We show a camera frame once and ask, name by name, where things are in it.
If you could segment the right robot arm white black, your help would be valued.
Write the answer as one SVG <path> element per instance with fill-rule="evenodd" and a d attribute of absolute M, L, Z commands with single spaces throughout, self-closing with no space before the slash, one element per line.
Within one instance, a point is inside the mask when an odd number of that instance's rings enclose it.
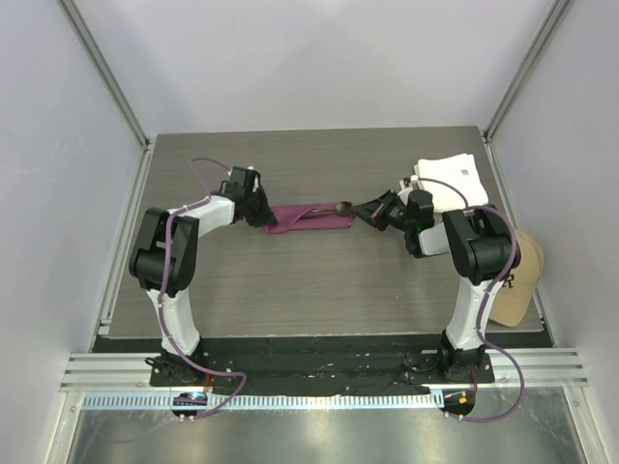
<path fill-rule="evenodd" d="M 511 270 L 519 265 L 516 232 L 493 206 L 443 212 L 437 223 L 432 194 L 412 189 L 403 201 L 393 191 L 351 208 L 352 214 L 383 231 L 403 233 L 416 258 L 448 254 L 459 276 L 454 313 L 440 336 L 434 370 L 448 382 L 466 382 L 483 366 L 486 324 L 492 304 Z"/>

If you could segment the dark metal fork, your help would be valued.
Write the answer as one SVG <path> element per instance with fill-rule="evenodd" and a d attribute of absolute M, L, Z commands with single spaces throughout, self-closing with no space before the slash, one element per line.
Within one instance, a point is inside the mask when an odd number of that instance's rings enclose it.
<path fill-rule="evenodd" d="M 354 218 L 354 214 L 350 210 L 343 209 L 312 209 L 301 216 L 301 220 L 310 220 L 317 218 L 328 218 L 328 217 L 336 217 L 336 218 Z"/>

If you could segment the dark metal spoon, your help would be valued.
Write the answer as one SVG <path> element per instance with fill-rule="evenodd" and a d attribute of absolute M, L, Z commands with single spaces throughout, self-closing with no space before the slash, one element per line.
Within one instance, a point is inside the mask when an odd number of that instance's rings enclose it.
<path fill-rule="evenodd" d="M 340 218 L 349 217 L 351 215 L 352 204 L 348 201 L 342 201 L 328 208 L 314 208 L 308 212 L 310 218 L 321 218 L 327 216 L 336 216 Z"/>

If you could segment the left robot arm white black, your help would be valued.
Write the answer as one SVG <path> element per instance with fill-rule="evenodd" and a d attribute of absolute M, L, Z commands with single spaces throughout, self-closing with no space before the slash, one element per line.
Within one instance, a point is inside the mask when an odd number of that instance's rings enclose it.
<path fill-rule="evenodd" d="M 170 210 L 150 208 L 144 214 L 129 271 L 157 313 L 162 350 L 147 363 L 158 385 L 193 386 L 210 373 L 203 360 L 202 337 L 193 321 L 189 287 L 199 240 L 239 220 L 251 227 L 277 223 L 264 188 L 215 191 L 189 205 Z"/>

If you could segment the magenta cloth napkin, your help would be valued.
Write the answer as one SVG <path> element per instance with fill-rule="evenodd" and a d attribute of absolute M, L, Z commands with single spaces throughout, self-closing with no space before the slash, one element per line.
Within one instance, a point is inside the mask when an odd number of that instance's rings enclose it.
<path fill-rule="evenodd" d="M 296 231 L 346 229 L 352 225 L 354 216 L 344 210 L 338 211 L 338 203 L 314 203 L 279 205 L 272 208 L 277 220 L 266 225 L 267 234 L 285 234 Z"/>

